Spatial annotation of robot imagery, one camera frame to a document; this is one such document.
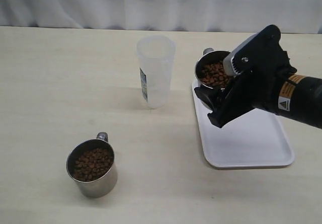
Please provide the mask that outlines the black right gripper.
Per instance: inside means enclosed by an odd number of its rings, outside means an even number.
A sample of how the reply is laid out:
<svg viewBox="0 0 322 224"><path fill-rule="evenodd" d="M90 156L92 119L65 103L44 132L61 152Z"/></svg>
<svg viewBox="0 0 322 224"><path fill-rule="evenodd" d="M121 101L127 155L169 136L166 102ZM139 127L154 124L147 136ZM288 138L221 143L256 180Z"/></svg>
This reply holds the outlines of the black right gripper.
<svg viewBox="0 0 322 224"><path fill-rule="evenodd" d="M207 116L212 125L223 128L255 108L296 120L294 110L278 107L282 86L296 72L280 39L280 29L268 25L230 52L223 60L223 68L234 79L224 92L219 88L194 88L197 98L211 111Z"/></svg>

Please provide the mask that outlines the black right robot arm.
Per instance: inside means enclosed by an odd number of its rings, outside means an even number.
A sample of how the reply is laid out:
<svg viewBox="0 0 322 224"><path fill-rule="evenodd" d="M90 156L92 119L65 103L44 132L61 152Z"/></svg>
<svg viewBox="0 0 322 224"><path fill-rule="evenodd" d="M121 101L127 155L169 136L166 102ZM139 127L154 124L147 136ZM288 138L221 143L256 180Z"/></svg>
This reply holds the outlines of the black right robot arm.
<svg viewBox="0 0 322 224"><path fill-rule="evenodd" d="M269 25L233 51L206 49L195 66L196 96L210 110L212 125L260 109L321 128L321 79L302 76Z"/></svg>

